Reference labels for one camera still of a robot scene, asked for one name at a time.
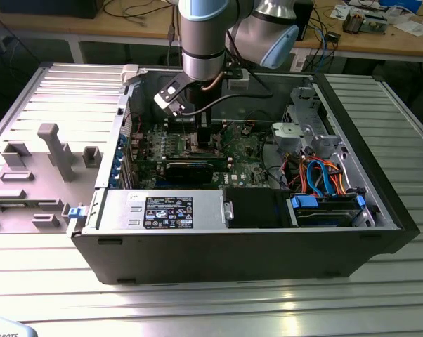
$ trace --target computer case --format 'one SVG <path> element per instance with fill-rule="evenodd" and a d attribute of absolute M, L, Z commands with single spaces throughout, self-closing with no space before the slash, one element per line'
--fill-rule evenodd
<path fill-rule="evenodd" d="M 299 36 L 297 37 L 297 41 L 302 41 L 304 39 L 312 11 L 313 0 L 296 0 L 294 3 L 296 25 L 299 27 Z"/>
<path fill-rule="evenodd" d="M 0 0 L 0 11 L 94 19 L 103 2 L 104 0 Z"/>

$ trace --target wooden desk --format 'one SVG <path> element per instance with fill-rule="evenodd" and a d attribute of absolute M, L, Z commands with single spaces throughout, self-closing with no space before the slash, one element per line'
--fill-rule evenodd
<path fill-rule="evenodd" d="M 122 0 L 124 7 L 144 4 L 147 0 Z M 319 0 L 317 10 L 321 20 L 329 30 L 341 34 L 336 56 L 350 58 L 371 58 L 380 60 L 405 60 L 423 62 L 423 37 L 415 37 L 395 27 L 388 27 L 386 34 L 346 34 L 342 31 L 342 21 L 329 18 L 331 7 L 340 3 L 338 0 Z M 132 13 L 146 12 L 166 6 L 156 1 L 149 6 L 134 8 Z M 119 1 L 108 6 L 111 13 L 121 14 Z M 171 11 L 163 9 L 146 16 L 144 26 L 129 22 L 124 18 L 114 18 L 103 11 L 93 20 L 45 15 L 23 15 L 0 13 L 3 22 L 15 34 L 23 37 L 42 39 L 62 39 L 70 45 L 75 62 L 83 63 L 80 41 L 115 42 L 122 44 L 167 45 L 167 32 L 171 21 Z M 0 27 L 0 34 L 8 34 Z M 312 29 L 308 29 L 306 38 L 294 45 L 294 64 L 292 70 L 299 70 L 305 57 L 319 48 Z"/>
<path fill-rule="evenodd" d="M 347 34 L 343 32 L 342 20 L 330 18 L 332 8 L 335 4 L 340 4 L 341 2 L 338 0 L 319 0 L 317 3 L 320 19 L 327 26 L 327 29 L 341 35 L 338 49 L 335 52 L 336 56 L 423 62 L 423 36 L 415 37 L 394 26 L 388 26 L 385 34 Z M 423 15 L 423 7 L 418 14 Z M 312 21 L 312 23 L 319 26 L 316 21 Z M 305 57 L 310 55 L 310 53 L 315 53 L 315 50 L 319 48 L 319 41 L 313 29 L 308 29 L 305 39 L 296 42 L 294 46 L 301 49 L 296 53 L 296 58 L 294 59 L 294 63 L 297 62 L 299 64 L 297 65 L 299 69 L 305 61 Z"/>

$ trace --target motherboard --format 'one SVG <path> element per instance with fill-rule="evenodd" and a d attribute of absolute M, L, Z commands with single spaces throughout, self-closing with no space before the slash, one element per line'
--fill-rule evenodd
<path fill-rule="evenodd" d="M 266 130 L 251 123 L 218 125 L 207 147 L 195 134 L 170 132 L 155 125 L 131 139 L 134 187 L 138 189 L 220 190 L 225 187 L 269 187 L 260 152 Z"/>

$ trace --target workbench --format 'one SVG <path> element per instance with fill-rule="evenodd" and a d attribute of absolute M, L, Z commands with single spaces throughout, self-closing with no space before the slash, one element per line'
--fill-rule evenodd
<path fill-rule="evenodd" d="M 123 6 L 147 3 L 146 0 L 122 0 Z M 337 0 L 319 0 L 318 12 L 321 20 L 329 30 L 341 34 L 336 56 L 344 58 L 365 58 L 375 60 L 396 60 L 408 62 L 423 62 L 423 36 L 415 37 L 395 27 L 388 27 L 386 34 L 352 35 L 342 32 L 342 21 L 329 18 L 330 9 Z M 154 2 L 142 7 L 141 12 L 166 6 L 165 3 Z M 108 6 L 111 13 L 121 14 L 119 2 L 114 1 Z M 143 44 L 167 46 L 167 32 L 171 22 L 169 9 L 156 11 L 146 16 L 144 25 L 114 18 L 101 11 L 95 19 L 79 19 L 45 15 L 23 15 L 0 13 L 3 22 L 19 37 L 32 39 L 57 39 L 69 44 L 73 61 L 85 63 L 81 41 L 106 42 L 116 44 Z M 9 33 L 0 26 L 0 36 Z M 307 55 L 314 54 L 320 48 L 320 42 L 314 31 L 308 29 L 305 39 L 295 43 L 292 54 L 295 54 L 291 70 L 298 72 L 304 66 Z"/>
<path fill-rule="evenodd" d="M 59 125 L 73 152 L 104 151 L 121 71 L 40 67 L 0 123 L 0 152 L 8 141 L 47 152 L 36 136 L 44 122 Z M 374 257 L 349 278 L 110 286 L 62 228 L 0 234 L 0 316 L 40 337 L 423 336 L 423 126 L 384 82 L 326 76 L 419 226 L 398 253 Z"/>

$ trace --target power supply label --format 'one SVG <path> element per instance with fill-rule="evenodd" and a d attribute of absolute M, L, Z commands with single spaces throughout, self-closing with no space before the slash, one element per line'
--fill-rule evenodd
<path fill-rule="evenodd" d="M 144 227 L 148 230 L 193 228 L 193 198 L 147 197 Z"/>

